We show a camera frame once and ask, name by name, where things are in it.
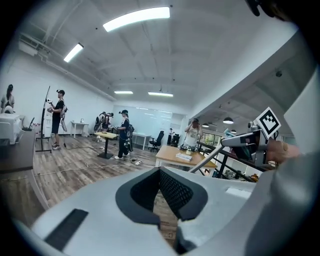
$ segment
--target railing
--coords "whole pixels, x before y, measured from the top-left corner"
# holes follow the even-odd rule
[[[207,145],[207,144],[202,143],[202,142],[199,142],[199,141],[198,141],[197,143],[198,143],[198,152],[203,153],[203,155],[205,155],[205,154],[210,154],[213,150],[216,149],[215,146]],[[235,174],[239,175],[240,177],[242,177],[242,178],[245,179],[246,181],[248,181],[248,182],[255,182],[252,178],[250,178],[250,177],[248,177],[248,176],[245,176],[245,175],[242,174],[240,171],[235,170],[234,168],[226,165],[228,158],[232,158],[232,159],[234,159],[234,160],[237,160],[237,161],[239,161],[240,163],[243,163],[243,164],[245,164],[245,165],[247,165],[247,166],[250,166],[250,167],[252,167],[252,168],[255,168],[255,169],[257,169],[257,170],[259,170],[259,171],[261,171],[261,172],[265,172],[265,171],[267,171],[267,170],[271,170],[271,169],[256,167],[252,162],[249,162],[249,161],[243,160],[243,159],[238,159],[235,154],[232,154],[232,153],[230,153],[230,152],[226,152],[226,151],[224,151],[224,150],[221,150],[219,153],[222,154],[222,155],[224,155],[222,161],[220,161],[220,160],[217,159],[216,157],[213,158],[214,160],[216,160],[218,163],[221,164],[220,169],[215,168],[215,170],[218,172],[218,174],[217,174],[216,177],[219,178],[219,179],[229,180],[229,178],[226,177],[226,176],[223,174],[225,167],[227,167],[228,169],[230,169],[230,171],[232,171],[232,172],[234,172]]]

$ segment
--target tripod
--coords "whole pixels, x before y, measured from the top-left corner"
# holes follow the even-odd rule
[[[42,109],[42,116],[41,116],[41,134],[40,134],[40,138],[35,138],[36,140],[41,140],[41,149],[40,150],[36,150],[35,152],[52,152],[51,149],[44,149],[44,143],[43,143],[43,139],[44,138],[44,120],[45,120],[45,111],[46,111],[46,103],[47,103],[47,97],[48,97],[48,93],[50,90],[50,86],[48,88],[48,91],[46,92],[46,96],[45,96],[45,100],[44,100],[44,105],[43,105],[43,109]]]

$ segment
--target yellow tabletop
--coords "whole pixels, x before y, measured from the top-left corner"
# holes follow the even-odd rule
[[[200,163],[203,159],[205,159],[205,157],[200,154],[199,152],[192,152],[191,156],[192,159],[191,161],[187,161],[187,160],[183,160],[181,158],[176,157],[176,154],[181,153],[181,154],[185,154],[186,155],[186,151],[185,150],[179,150],[177,147],[174,146],[162,146],[159,150],[159,152],[156,154],[156,158],[164,161],[168,161],[168,162],[174,162],[177,164],[181,164],[181,165],[190,165],[190,166],[195,166],[198,163]],[[204,168],[216,168],[217,166],[209,161]]]
[[[108,139],[114,139],[115,137],[117,137],[116,134],[111,133],[111,132],[106,132],[106,133],[104,133],[104,132],[95,132],[94,134],[95,135],[99,135],[99,136],[104,137],[104,138],[108,138]]]

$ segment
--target cap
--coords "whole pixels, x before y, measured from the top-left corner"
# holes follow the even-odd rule
[[[119,112],[119,114],[127,114],[128,115],[128,110],[122,110],[121,112]]]
[[[58,94],[62,94],[62,96],[65,96],[65,91],[64,90],[57,90],[56,91]]]

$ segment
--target black office chair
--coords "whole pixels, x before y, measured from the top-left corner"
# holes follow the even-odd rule
[[[159,135],[158,135],[158,138],[156,139],[156,141],[155,141],[155,138],[151,138],[152,139],[152,141],[149,141],[149,143],[151,144],[151,145],[153,145],[153,147],[151,147],[151,149],[150,149],[150,147],[148,147],[148,149],[150,149],[150,151],[152,151],[152,150],[156,150],[157,152],[160,150],[159,148],[158,148],[158,146],[161,146],[161,140],[162,140],[162,138],[164,137],[164,131],[162,130],[162,131],[160,131],[160,133],[159,133]]]
[[[180,139],[179,134],[173,135],[172,143],[170,144],[170,146],[171,147],[178,147],[179,139]]]

